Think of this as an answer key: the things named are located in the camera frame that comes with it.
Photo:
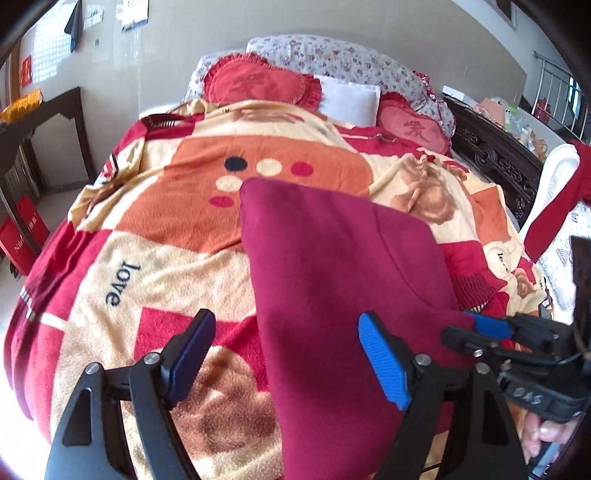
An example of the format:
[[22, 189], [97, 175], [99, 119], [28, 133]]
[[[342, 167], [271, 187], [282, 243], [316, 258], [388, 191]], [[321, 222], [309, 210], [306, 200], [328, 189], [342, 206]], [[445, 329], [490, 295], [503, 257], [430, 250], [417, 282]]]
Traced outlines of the person's right hand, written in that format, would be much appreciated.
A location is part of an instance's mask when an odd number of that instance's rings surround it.
[[525, 462], [528, 463], [532, 458], [540, 454], [543, 442], [555, 442], [560, 445], [568, 444], [579, 423], [579, 419], [573, 419], [564, 424], [555, 423], [542, 420], [535, 413], [529, 412], [525, 417], [521, 435], [521, 446]]

